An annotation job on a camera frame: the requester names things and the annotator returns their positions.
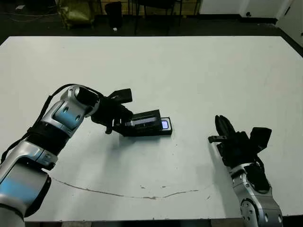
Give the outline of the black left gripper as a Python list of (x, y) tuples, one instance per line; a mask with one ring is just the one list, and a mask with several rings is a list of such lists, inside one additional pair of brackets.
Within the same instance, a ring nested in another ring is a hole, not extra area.
[(91, 116), (94, 123), (106, 126), (106, 134), (115, 131), (124, 137), (131, 136), (132, 128), (125, 126), (133, 112), (123, 104), (132, 102), (131, 94), (110, 94), (101, 99), (97, 111)]

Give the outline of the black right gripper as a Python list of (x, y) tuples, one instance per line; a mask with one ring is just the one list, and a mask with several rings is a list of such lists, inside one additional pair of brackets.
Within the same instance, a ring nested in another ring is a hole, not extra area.
[(231, 122), (223, 115), (215, 116), (215, 127), (219, 136), (208, 137), (209, 143), (217, 143), (217, 149), (226, 167), (237, 167), (245, 163), (257, 163), (258, 132), (235, 132)]

